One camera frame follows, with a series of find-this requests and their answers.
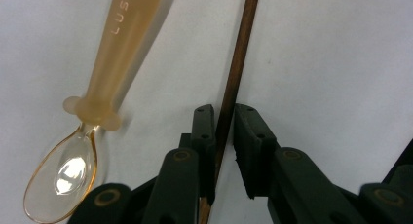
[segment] wooden stick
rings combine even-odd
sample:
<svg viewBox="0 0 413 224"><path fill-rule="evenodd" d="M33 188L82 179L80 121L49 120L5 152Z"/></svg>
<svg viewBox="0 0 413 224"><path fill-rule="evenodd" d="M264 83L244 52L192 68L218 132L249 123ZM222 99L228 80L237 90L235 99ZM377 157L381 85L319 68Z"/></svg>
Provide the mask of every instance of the wooden stick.
<svg viewBox="0 0 413 224"><path fill-rule="evenodd" d="M228 133L231 127L234 106L243 74L246 51L248 49L249 37L251 35L257 5L258 0L245 0L243 17L241 19L227 86L222 100L218 125L216 127L215 186L218 181ZM207 204L206 199L201 199L200 210L200 224L207 224L209 220L210 206Z"/></svg>

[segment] spoon handle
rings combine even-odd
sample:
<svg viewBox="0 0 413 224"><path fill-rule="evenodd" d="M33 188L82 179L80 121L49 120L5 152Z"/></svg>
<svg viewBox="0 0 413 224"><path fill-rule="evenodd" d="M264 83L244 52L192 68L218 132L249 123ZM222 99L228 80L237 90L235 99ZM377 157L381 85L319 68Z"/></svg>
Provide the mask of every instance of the spoon handle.
<svg viewBox="0 0 413 224"><path fill-rule="evenodd" d="M121 125L112 101L131 67L134 55L161 0L112 0L94 71L83 97L67 98L64 109L90 125L109 131Z"/></svg>

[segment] plastic spoon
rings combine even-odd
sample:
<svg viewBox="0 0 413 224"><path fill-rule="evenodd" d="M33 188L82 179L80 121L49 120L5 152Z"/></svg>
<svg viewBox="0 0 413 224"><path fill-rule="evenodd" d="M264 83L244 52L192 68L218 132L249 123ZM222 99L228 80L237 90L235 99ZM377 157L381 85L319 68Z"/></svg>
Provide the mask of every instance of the plastic spoon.
<svg viewBox="0 0 413 224"><path fill-rule="evenodd" d="M96 131L121 125L113 100L161 0L112 0L94 71L84 97L71 96L64 109L82 121L33 173L24 210L34 221L56 223L68 217L94 185Z"/></svg>

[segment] white background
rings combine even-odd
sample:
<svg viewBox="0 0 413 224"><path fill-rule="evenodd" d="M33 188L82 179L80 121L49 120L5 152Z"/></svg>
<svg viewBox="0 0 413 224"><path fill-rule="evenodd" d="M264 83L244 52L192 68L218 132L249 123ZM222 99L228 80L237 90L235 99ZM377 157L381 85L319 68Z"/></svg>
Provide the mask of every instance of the white background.
<svg viewBox="0 0 413 224"><path fill-rule="evenodd" d="M0 217L31 223L25 186L79 121L62 102L85 93L111 0L0 0ZM244 0L172 0L107 132L107 182L135 188L190 132L216 116ZM238 102L255 107L281 146L305 151L355 193L381 181L413 137L413 0L260 0ZM231 142L210 223L271 223L250 201Z"/></svg>

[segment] spoon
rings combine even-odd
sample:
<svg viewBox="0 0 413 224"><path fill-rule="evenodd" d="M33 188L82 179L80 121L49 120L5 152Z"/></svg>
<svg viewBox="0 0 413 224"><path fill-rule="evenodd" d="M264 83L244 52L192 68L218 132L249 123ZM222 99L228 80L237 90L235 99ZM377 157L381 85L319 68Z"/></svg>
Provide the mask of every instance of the spoon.
<svg viewBox="0 0 413 224"><path fill-rule="evenodd" d="M82 123L44 158L27 185L23 204L32 220L65 219L98 185L95 135L121 125L113 102L160 2L112 0L86 95L63 102Z"/></svg>

